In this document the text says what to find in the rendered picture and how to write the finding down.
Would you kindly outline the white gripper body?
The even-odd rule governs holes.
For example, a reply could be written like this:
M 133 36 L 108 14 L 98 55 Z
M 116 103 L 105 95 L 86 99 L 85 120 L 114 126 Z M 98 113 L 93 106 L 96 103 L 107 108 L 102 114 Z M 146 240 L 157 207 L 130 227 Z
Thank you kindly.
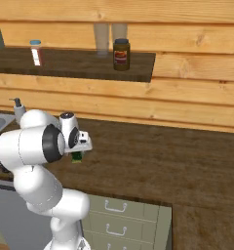
M 70 153 L 70 152 L 77 152 L 77 151 L 88 151 L 88 150 L 92 150 L 93 149 L 93 145 L 91 141 L 85 142 L 83 144 L 78 143 L 75 147 L 73 148 L 66 148 L 64 150 L 65 153 Z

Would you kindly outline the green sponge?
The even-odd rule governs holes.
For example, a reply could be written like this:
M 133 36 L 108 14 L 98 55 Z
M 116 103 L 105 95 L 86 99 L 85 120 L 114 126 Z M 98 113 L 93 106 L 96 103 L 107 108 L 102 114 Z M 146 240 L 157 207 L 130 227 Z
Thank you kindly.
M 72 156 L 73 163 L 81 163 L 82 162 L 83 154 L 80 151 L 72 152 L 71 156 Z

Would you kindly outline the grey soap dispenser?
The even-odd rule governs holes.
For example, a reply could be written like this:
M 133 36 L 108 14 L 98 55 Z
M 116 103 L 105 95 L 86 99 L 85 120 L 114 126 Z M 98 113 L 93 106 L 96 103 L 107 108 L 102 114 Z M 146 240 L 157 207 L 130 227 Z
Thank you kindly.
M 18 124 L 20 124 L 20 120 L 22 116 L 26 113 L 25 106 L 21 104 L 20 98 L 14 98 L 14 113 L 15 118 Z

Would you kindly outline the dark wooden shelf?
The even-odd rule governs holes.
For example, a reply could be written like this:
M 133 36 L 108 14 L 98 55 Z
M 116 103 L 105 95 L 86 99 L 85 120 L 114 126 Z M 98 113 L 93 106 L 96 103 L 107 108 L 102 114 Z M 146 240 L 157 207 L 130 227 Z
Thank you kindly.
M 131 53 L 130 69 L 117 71 L 111 53 L 99 58 L 95 51 L 43 49 L 43 64 L 35 66 L 29 48 L 5 47 L 0 50 L 0 73 L 149 83 L 155 57 Z

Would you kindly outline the pale green drawer front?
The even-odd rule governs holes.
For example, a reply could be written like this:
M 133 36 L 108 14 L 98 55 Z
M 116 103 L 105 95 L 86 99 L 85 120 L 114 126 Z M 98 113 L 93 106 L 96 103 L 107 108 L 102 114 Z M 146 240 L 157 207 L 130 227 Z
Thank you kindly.
M 104 236 L 99 233 L 84 231 L 84 237 L 88 240 L 93 250 L 107 250 L 107 243 L 116 246 L 126 246 L 127 250 L 153 250 L 153 245 L 150 243 L 142 243 L 139 241 L 131 241 L 110 236 Z
M 117 237 L 142 241 L 146 243 L 153 243 L 157 221 L 150 222 L 100 212 L 90 212 L 88 216 L 82 221 L 82 224 L 84 230 L 98 232 L 108 236 L 115 235 L 106 233 L 106 224 L 110 224 L 110 231 L 116 232 L 121 232 L 123 230 L 123 227 L 127 227 L 126 234 L 124 236 Z
M 103 197 L 97 195 L 91 195 L 91 210 L 94 212 L 101 212 L 105 214 L 111 214 L 116 216 L 123 216 L 127 218 L 134 218 L 139 220 L 145 220 L 150 222 L 156 222 L 159 212 L 157 205 L 151 205 L 146 203 L 134 202 L 123 199 L 116 199 L 110 197 Z M 109 206 L 112 208 L 121 209 L 122 204 L 126 202 L 128 204 L 127 209 L 124 213 L 115 213 L 106 211 L 104 209 L 104 201 L 109 200 Z

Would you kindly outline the grey dishwasher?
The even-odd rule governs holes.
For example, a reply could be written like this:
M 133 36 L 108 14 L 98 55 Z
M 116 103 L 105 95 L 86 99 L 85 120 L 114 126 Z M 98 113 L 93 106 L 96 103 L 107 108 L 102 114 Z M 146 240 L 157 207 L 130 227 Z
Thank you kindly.
M 13 184 L 0 181 L 0 230 L 10 250 L 44 250 L 52 239 L 50 220 L 30 212 Z

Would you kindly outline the dark jar with red label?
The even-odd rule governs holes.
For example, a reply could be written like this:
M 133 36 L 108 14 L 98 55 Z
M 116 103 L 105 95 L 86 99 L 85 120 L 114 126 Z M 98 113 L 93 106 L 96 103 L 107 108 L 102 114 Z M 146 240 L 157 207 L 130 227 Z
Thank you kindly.
M 130 43 L 126 38 L 118 38 L 113 43 L 113 66 L 115 70 L 130 69 Z

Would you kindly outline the blue-lidded spice jar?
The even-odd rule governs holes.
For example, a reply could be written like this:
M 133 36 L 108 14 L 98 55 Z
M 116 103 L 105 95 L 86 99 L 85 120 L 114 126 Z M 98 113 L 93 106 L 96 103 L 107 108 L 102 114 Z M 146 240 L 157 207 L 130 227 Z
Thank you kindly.
M 38 39 L 30 40 L 30 50 L 33 58 L 33 62 L 35 66 L 42 66 L 42 50 L 41 50 L 41 41 Z

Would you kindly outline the clear drinking glass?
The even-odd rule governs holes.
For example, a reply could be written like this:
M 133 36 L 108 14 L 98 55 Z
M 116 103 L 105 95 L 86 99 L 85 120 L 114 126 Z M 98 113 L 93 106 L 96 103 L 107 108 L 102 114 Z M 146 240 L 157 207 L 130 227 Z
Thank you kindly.
M 100 57 L 106 57 L 109 49 L 109 24 L 95 23 L 94 34 L 95 34 L 97 54 Z
M 116 39 L 126 39 L 128 35 L 128 26 L 125 23 L 113 23 L 111 25 L 112 42 Z

